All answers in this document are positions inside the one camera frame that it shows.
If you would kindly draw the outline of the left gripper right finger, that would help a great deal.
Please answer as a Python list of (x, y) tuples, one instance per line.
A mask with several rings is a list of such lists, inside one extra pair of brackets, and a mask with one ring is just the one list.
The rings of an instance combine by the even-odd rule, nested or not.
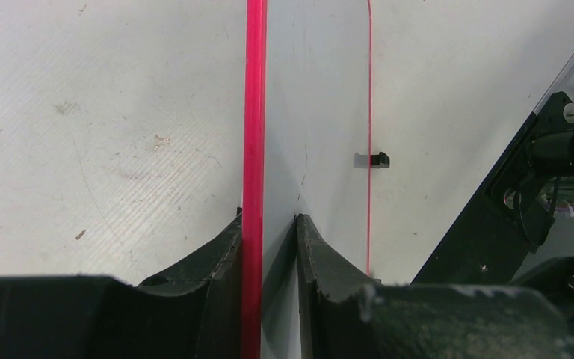
[(294, 219), (303, 358), (378, 358), (360, 317), (365, 292), (379, 283), (333, 249), (309, 215)]

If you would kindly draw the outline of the pink-framed whiteboard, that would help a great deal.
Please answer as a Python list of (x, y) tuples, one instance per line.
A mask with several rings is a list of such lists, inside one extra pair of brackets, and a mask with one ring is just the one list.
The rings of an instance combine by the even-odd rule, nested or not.
[(243, 358), (301, 356), (295, 216), (368, 269), (370, 70), (368, 1), (248, 2)]

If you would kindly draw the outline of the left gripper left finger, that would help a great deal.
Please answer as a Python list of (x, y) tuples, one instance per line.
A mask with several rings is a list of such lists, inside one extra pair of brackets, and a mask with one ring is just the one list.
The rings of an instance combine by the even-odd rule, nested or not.
[(146, 332), (151, 358), (239, 358), (241, 219), (139, 284), (159, 296)]

